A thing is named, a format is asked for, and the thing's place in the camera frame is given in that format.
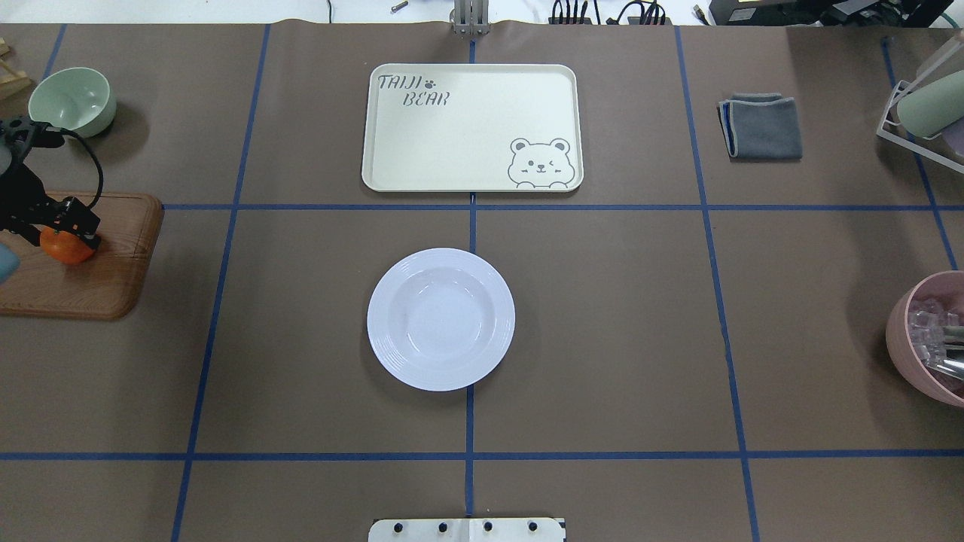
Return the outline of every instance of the bear face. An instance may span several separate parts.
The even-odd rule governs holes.
[[[549,188],[567,186],[576,176],[576,168],[569,161],[569,142],[553,139],[548,143],[529,143],[523,138],[514,140],[509,178],[517,188]]]

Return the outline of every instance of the wooden object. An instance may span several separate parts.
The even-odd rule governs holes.
[[[10,52],[7,43],[0,38],[0,55]],[[26,71],[17,71],[0,60],[0,99],[18,93],[30,86],[31,80]]]
[[[49,195],[62,200],[70,194]],[[83,202],[93,196],[73,195]],[[112,320],[134,308],[161,229],[161,203],[144,194],[104,194],[94,212],[103,240],[78,265],[64,265],[22,237],[0,232],[0,243],[20,258],[20,267],[0,285],[0,314]]]

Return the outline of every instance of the green cylinder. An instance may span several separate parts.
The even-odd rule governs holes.
[[[931,137],[964,117],[964,70],[902,98],[897,103],[897,117],[917,137]]]

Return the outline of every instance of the pink bowl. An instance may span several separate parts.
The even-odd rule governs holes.
[[[940,301],[948,311],[964,315],[964,271],[944,271],[935,273],[911,288],[891,311],[887,320],[887,350],[900,374],[918,390],[931,397],[964,408],[964,386],[957,385],[956,393],[948,386],[957,380],[944,375],[935,378],[914,353],[907,329],[907,309],[911,300],[923,301],[933,298]]]

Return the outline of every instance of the green bowl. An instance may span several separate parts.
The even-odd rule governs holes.
[[[102,73],[92,68],[67,68],[40,81],[30,95],[27,111],[34,121],[91,137],[104,130],[117,113],[117,99]]]

